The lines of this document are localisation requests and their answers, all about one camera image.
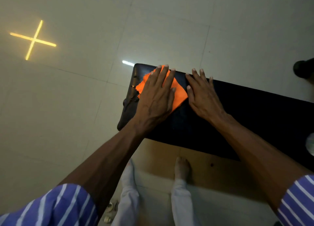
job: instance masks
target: left hand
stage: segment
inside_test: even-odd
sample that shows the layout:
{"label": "left hand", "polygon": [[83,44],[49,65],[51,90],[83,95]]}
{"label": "left hand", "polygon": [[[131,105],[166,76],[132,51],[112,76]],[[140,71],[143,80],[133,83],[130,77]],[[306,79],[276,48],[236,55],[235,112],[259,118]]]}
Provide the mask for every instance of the left hand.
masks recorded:
{"label": "left hand", "polygon": [[146,131],[155,128],[172,111],[175,88],[171,88],[171,85],[175,76],[175,69],[171,70],[165,81],[168,70],[168,65],[165,65],[162,71],[161,65],[159,65],[155,72],[151,72],[141,93],[134,119]]}

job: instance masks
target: foot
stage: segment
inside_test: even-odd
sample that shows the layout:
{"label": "foot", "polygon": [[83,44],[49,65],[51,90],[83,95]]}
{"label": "foot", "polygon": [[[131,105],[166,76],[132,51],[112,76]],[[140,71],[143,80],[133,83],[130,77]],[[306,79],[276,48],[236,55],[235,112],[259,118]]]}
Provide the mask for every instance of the foot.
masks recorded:
{"label": "foot", "polygon": [[122,187],[132,186],[135,187],[134,181],[134,166],[132,159],[127,163],[122,175],[121,175]]}
{"label": "foot", "polygon": [[187,180],[191,170],[190,163],[183,157],[177,157],[175,161],[175,179]]}

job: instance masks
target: orange cloth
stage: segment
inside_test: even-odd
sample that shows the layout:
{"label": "orange cloth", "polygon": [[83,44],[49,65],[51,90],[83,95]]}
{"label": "orange cloth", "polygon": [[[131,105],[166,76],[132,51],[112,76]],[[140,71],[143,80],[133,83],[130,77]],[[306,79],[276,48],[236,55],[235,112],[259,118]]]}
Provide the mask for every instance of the orange cloth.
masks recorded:
{"label": "orange cloth", "polygon": [[[136,90],[139,92],[139,96],[144,89],[145,82],[147,81],[149,75],[150,75],[150,73],[144,75],[143,81],[136,86]],[[176,88],[176,90],[175,90],[175,99],[174,99],[173,105],[172,105],[172,111],[174,111],[176,108],[178,108],[183,103],[183,101],[185,101],[187,99],[187,93],[185,92],[183,87],[181,85],[179,85],[179,83],[177,82],[177,80],[175,78],[173,79],[173,82],[171,85],[171,88],[174,88],[174,87]]]}

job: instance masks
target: forearm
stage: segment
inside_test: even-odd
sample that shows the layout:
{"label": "forearm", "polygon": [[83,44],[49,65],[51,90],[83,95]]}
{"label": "forearm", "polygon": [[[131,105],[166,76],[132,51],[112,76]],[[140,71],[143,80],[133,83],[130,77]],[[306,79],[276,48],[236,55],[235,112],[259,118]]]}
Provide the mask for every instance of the forearm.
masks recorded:
{"label": "forearm", "polygon": [[276,211],[286,190],[311,171],[240,125],[232,116],[217,122],[216,128],[237,152]]}
{"label": "forearm", "polygon": [[135,119],[70,173],[60,184],[82,186],[92,197],[98,215],[106,209],[132,154],[145,136],[145,127]]}

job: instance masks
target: hand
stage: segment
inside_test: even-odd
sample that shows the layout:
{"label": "hand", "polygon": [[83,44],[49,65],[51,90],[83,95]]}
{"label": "hand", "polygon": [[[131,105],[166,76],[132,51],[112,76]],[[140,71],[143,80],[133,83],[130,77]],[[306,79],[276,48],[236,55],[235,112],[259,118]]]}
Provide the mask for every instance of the hand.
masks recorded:
{"label": "hand", "polygon": [[210,77],[208,82],[203,69],[200,70],[200,76],[195,68],[192,69],[192,74],[194,78],[190,74],[186,74],[186,78],[191,85],[187,86],[189,104],[198,116],[216,127],[226,119],[228,114],[214,90],[213,78]]}
{"label": "hand", "polygon": [[164,121],[172,111],[175,88],[171,88],[171,85],[175,69],[171,70],[165,81],[168,70],[168,65],[162,71],[159,65],[155,72],[151,72],[141,93],[134,119],[147,131]]}

